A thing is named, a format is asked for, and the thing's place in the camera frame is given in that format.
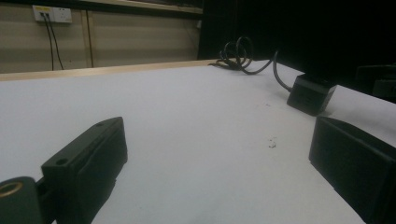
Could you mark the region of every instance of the power cord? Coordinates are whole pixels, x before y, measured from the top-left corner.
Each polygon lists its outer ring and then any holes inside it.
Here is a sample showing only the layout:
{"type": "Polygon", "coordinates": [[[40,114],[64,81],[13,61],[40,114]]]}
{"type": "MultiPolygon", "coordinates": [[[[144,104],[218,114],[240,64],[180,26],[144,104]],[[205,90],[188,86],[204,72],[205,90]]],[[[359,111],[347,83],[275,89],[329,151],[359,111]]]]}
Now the power cord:
{"type": "Polygon", "coordinates": [[[253,55],[254,55],[254,48],[253,48],[253,43],[250,40],[249,37],[247,36],[241,36],[238,38],[236,42],[228,42],[225,46],[224,49],[219,52],[219,57],[220,59],[217,60],[215,63],[210,63],[209,65],[213,65],[216,67],[224,68],[224,69],[230,69],[230,70],[236,70],[236,71],[242,71],[247,75],[257,75],[261,71],[263,71],[265,68],[267,68],[271,63],[273,63],[273,69],[274,69],[274,75],[276,78],[276,81],[287,91],[291,91],[292,87],[289,87],[286,85],[279,77],[279,74],[277,72],[276,68],[276,58],[277,54],[279,53],[279,50],[276,51],[274,54],[274,57],[271,58],[262,68],[256,70],[256,71],[248,71],[246,68],[248,68],[253,61],[253,55]],[[246,41],[248,43],[248,49],[250,52],[250,56],[248,57],[248,52],[246,48],[242,45],[242,41],[246,41]]]}
{"type": "Polygon", "coordinates": [[[49,33],[50,55],[51,55],[51,59],[52,59],[52,71],[53,71],[53,53],[52,53],[52,40],[51,40],[51,38],[50,38],[50,30],[51,30],[51,32],[52,32],[53,39],[54,39],[54,41],[55,41],[56,54],[57,54],[57,56],[58,56],[59,64],[61,65],[62,70],[64,70],[64,65],[62,64],[61,56],[60,56],[60,54],[59,54],[58,41],[56,40],[56,35],[55,35],[55,32],[53,31],[53,28],[52,28],[52,22],[51,22],[51,20],[50,20],[50,15],[49,15],[49,14],[45,14],[45,15],[44,15],[44,13],[41,13],[41,16],[44,18],[44,22],[46,23],[47,31],[48,31],[48,33],[49,33]]]}
{"type": "Polygon", "coordinates": [[[40,13],[41,17],[43,17],[44,22],[46,23],[46,27],[47,27],[47,32],[49,34],[49,44],[50,44],[50,58],[51,58],[51,62],[52,62],[52,71],[53,71],[53,47],[52,47],[52,39],[50,37],[50,29],[49,29],[49,25],[47,24],[47,19],[44,16],[44,13],[40,13]]]}

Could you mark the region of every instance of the small debris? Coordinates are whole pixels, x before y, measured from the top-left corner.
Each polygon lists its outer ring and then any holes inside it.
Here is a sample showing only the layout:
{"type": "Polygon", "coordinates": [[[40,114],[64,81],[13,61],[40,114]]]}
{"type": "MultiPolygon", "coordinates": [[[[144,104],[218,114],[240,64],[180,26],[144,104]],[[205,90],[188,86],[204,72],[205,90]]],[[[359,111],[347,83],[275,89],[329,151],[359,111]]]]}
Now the small debris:
{"type": "Polygon", "coordinates": [[[276,137],[273,137],[273,138],[270,138],[269,139],[269,141],[270,141],[270,145],[268,146],[269,148],[274,148],[274,147],[276,147],[276,137]]]}

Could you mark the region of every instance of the black device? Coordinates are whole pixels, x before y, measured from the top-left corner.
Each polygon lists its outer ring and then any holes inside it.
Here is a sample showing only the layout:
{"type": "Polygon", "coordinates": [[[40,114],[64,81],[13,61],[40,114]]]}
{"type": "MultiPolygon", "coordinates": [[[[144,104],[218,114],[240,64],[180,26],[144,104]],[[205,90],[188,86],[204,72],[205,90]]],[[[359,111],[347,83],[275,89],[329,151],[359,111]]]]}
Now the black device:
{"type": "Polygon", "coordinates": [[[91,223],[127,160],[122,118],[96,123],[41,166],[37,183],[0,183],[0,223],[91,223]]]}
{"type": "Polygon", "coordinates": [[[288,98],[288,105],[316,116],[326,109],[335,91],[335,84],[303,74],[297,76],[288,98]]]}
{"type": "Polygon", "coordinates": [[[396,64],[359,66],[355,78],[370,84],[373,96],[395,101],[396,64]]]}
{"type": "Polygon", "coordinates": [[[312,165],[366,223],[396,223],[396,148],[337,119],[317,117],[312,165]]]}

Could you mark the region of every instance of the mounting hole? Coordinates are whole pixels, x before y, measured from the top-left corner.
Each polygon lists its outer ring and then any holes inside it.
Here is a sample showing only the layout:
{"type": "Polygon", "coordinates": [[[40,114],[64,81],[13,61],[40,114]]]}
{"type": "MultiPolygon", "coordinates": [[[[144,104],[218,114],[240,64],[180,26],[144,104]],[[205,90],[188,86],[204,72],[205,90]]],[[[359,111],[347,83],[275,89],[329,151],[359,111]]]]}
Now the mounting hole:
{"type": "Polygon", "coordinates": [[[67,163],[67,159],[60,159],[60,160],[56,161],[57,165],[63,165],[65,163],[67,163]]]}
{"type": "Polygon", "coordinates": [[[6,185],[0,186],[0,198],[11,195],[22,188],[22,182],[12,182],[6,185]]]}

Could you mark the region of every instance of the electrical socket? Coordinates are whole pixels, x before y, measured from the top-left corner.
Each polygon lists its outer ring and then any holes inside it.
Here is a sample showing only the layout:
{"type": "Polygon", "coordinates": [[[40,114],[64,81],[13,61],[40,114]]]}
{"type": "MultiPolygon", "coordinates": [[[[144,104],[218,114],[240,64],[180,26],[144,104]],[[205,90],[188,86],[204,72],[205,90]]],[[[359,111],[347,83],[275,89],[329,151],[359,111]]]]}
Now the electrical socket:
{"type": "Polygon", "coordinates": [[[32,6],[32,7],[33,7],[33,12],[35,13],[36,21],[44,21],[44,18],[41,16],[41,13],[49,15],[49,19],[51,21],[55,21],[53,17],[52,7],[43,7],[43,6],[32,6]]]}
{"type": "Polygon", "coordinates": [[[70,8],[33,6],[33,12],[35,13],[36,21],[44,21],[44,18],[41,16],[41,13],[44,13],[49,15],[49,19],[52,22],[72,22],[72,13],[70,8]]]}
{"type": "Polygon", "coordinates": [[[56,22],[72,22],[72,13],[70,8],[53,7],[53,17],[56,22]]]}

